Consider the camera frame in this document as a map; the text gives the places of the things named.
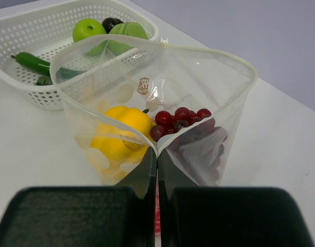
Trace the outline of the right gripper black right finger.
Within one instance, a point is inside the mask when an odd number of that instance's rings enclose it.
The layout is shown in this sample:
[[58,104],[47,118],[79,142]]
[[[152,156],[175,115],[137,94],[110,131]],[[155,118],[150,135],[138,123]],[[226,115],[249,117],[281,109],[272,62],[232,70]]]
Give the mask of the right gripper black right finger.
[[314,246],[293,197],[275,187],[200,187],[158,158],[162,246]]

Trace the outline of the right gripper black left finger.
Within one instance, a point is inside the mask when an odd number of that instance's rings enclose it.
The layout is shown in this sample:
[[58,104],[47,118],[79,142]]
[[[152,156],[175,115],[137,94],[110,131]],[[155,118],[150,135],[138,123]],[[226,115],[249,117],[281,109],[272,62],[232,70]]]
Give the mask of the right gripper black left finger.
[[114,186],[28,187],[0,221],[0,246],[154,246],[157,158]]

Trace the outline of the dark red grape bunch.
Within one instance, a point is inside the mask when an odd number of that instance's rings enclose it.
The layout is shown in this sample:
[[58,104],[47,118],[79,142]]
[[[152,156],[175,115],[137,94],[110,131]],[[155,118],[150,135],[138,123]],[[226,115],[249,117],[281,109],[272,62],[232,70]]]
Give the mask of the dark red grape bunch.
[[178,132],[157,142],[159,153],[165,151],[173,164],[199,185],[214,184],[221,178],[222,156],[226,151],[227,130],[217,126],[210,115],[190,120]]

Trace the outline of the yellow bell pepper toy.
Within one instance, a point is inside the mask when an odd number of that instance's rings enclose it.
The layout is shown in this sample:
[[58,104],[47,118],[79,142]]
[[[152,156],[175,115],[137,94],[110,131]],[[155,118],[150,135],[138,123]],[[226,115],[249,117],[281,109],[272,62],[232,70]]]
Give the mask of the yellow bell pepper toy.
[[[151,139],[150,130],[154,124],[148,112],[149,109],[140,110],[120,105],[110,108],[104,115]],[[106,123],[98,123],[87,156],[92,166],[98,170],[101,179],[108,183],[117,183],[134,169],[135,163],[142,160],[148,145],[131,142],[130,138],[137,139],[138,136],[131,131],[120,130]]]

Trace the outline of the clear zip top bag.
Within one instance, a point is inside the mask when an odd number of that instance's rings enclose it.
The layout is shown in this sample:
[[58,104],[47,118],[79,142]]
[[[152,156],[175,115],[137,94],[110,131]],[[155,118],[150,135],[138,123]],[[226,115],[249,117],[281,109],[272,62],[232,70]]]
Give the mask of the clear zip top bag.
[[[133,49],[118,56],[107,49],[99,56],[85,55],[106,40],[121,42]],[[84,73],[63,79],[56,76],[61,67]],[[258,79],[250,63],[223,51],[117,34],[95,36],[64,48],[52,59],[50,75],[62,99],[72,135],[86,156],[100,122],[133,132],[138,138],[129,141],[147,144],[159,157],[157,142],[162,137],[178,132],[180,126],[190,126],[190,120],[199,120],[198,116],[210,115],[228,133],[221,178],[247,95]],[[148,116],[154,124],[151,139],[104,115],[120,105],[149,109]],[[193,182],[199,186],[215,186],[221,178],[208,185]],[[101,177],[100,180],[104,185],[121,181],[108,183]]]

